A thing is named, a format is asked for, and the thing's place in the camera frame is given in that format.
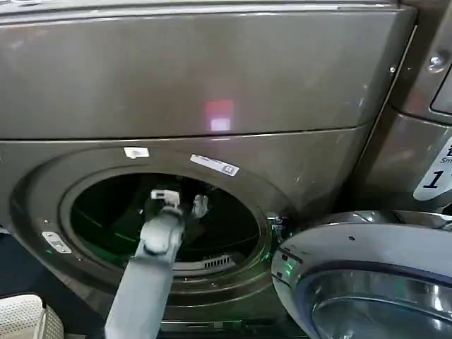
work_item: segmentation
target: door glass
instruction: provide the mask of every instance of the door glass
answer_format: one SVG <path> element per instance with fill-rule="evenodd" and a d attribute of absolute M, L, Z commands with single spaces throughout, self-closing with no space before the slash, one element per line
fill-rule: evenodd
<path fill-rule="evenodd" d="M 313 319 L 323 339 L 452 338 L 448 321 L 371 300 L 334 302 L 317 308 Z"/>
<path fill-rule="evenodd" d="M 299 290 L 300 305 L 322 339 L 452 338 L 452 289 L 408 270 L 317 273 Z"/>

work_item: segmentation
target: washer door opening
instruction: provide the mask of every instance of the washer door opening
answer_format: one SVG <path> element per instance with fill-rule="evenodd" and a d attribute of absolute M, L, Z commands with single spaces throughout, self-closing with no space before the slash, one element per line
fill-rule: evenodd
<path fill-rule="evenodd" d="M 229 270 L 253 253 L 260 231 L 245 205 L 215 186 L 171 174 L 125 174 L 92 185 L 71 209 L 74 234 L 101 261 L 125 267 L 144 222 L 163 207 L 150 199 L 153 189 L 178 191 L 186 211 L 176 276 Z"/>

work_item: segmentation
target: dark floor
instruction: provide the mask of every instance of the dark floor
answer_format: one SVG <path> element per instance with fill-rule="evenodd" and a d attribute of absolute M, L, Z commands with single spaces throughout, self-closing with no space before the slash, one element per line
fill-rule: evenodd
<path fill-rule="evenodd" d="M 0 296 L 34 292 L 59 315 L 66 333 L 92 335 L 102 317 L 29 254 L 13 237 L 0 234 Z"/>

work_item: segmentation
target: barcode label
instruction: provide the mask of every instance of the barcode label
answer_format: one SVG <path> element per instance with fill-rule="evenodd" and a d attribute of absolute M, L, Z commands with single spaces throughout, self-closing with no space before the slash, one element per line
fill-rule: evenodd
<path fill-rule="evenodd" d="M 230 177 L 236 175 L 240 170 L 240 168 L 238 168 L 237 166 L 209 157 L 203 157 L 202 155 L 192 154 L 190 157 L 190 161 L 195 162 L 198 165 L 208 167 L 211 170 L 229 175 Z"/>

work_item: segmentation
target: washer top panel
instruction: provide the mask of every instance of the washer top panel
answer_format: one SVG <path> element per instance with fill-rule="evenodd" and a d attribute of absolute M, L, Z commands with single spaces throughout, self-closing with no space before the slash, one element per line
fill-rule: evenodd
<path fill-rule="evenodd" d="M 385 2 L 216 3 L 0 5 L 0 138 L 357 126 L 378 112 L 414 15 Z"/>

